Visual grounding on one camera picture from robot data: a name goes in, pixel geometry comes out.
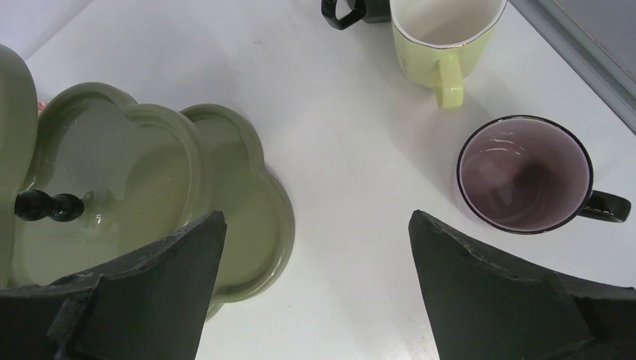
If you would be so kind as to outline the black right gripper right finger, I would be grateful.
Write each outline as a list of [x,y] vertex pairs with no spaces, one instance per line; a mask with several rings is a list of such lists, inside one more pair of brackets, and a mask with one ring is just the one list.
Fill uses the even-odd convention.
[[424,211],[409,220],[441,359],[633,359],[635,289],[563,274]]

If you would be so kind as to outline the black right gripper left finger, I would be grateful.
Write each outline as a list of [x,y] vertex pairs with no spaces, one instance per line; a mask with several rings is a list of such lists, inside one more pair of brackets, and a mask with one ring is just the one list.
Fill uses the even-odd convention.
[[3,359],[194,359],[227,224],[173,234],[46,286],[1,291]]

